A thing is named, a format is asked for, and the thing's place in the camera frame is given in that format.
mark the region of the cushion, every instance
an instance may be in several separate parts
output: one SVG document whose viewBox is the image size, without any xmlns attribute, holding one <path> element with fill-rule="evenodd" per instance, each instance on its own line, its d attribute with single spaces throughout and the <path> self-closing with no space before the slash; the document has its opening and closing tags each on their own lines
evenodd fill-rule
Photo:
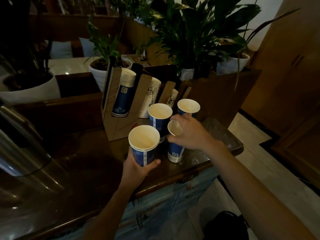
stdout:
<svg viewBox="0 0 320 240">
<path fill-rule="evenodd" d="M 100 51 L 94 51 L 94 43 L 89 39 L 79 38 L 82 44 L 83 55 L 85 57 L 102 56 Z"/>
<path fill-rule="evenodd" d="M 50 58 L 51 59 L 64 59 L 64 58 L 73 58 L 72 56 L 72 49 L 71 49 L 71 42 L 58 42 L 53 41 L 52 47 L 50 50 Z"/>
</svg>

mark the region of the qr code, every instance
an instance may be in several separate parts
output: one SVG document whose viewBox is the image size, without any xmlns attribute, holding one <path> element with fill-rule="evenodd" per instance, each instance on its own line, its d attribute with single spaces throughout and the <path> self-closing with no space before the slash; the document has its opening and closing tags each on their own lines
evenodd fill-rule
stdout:
<svg viewBox="0 0 320 240">
<path fill-rule="evenodd" d="M 127 88 L 124 88 L 124 87 L 122 87 L 122 88 L 121 88 L 121 92 L 123 92 L 123 93 L 127 93 L 127 91 L 128 91 L 128 89 L 127 89 Z"/>
</svg>

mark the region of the white wall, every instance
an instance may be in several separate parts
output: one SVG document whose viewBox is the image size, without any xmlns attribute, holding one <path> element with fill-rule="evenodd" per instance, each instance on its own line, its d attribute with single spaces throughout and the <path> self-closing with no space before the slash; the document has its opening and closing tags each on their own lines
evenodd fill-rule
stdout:
<svg viewBox="0 0 320 240">
<path fill-rule="evenodd" d="M 181 3 L 181 0 L 174 0 L 176 3 Z M 283 0 L 241 0 L 239 4 L 254 4 L 257 1 L 262 11 L 248 24 L 248 28 L 255 29 L 260 24 L 271 20 L 277 14 Z M 257 51 L 261 42 L 266 35 L 270 25 L 262 29 L 249 43 L 250 50 Z M 246 32 L 245 37 L 248 37 L 252 31 Z"/>
</svg>

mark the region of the cabinet handle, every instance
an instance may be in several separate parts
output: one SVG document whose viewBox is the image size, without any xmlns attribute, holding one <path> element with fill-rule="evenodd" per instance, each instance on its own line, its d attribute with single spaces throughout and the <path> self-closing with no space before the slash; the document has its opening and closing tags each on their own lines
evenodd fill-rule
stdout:
<svg viewBox="0 0 320 240">
<path fill-rule="evenodd" d="M 291 63 L 292 66 L 294 65 L 294 63 L 296 62 L 296 60 L 299 58 L 299 56 L 300 56 L 300 55 L 297 55 L 297 56 L 294 58 L 294 60 L 293 60 L 292 63 Z"/>
<path fill-rule="evenodd" d="M 294 66 L 297 67 L 297 66 L 300 64 L 300 62 L 303 60 L 303 58 L 304 58 L 304 56 L 302 56 L 302 57 L 300 58 L 300 60 L 297 62 L 297 64 L 295 64 Z"/>
</svg>

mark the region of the person's right hand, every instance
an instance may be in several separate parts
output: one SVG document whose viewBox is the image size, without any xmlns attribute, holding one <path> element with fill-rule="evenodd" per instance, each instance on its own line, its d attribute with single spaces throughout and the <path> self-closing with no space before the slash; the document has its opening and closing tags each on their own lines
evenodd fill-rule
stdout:
<svg viewBox="0 0 320 240">
<path fill-rule="evenodd" d="M 193 118 L 190 113 L 185 113 L 182 116 L 175 114 L 171 116 L 170 120 L 178 121 L 183 132 L 179 136 L 169 135 L 169 142 L 176 143 L 187 149 L 199 149 L 203 151 L 208 144 L 215 141 L 202 124 Z"/>
</svg>

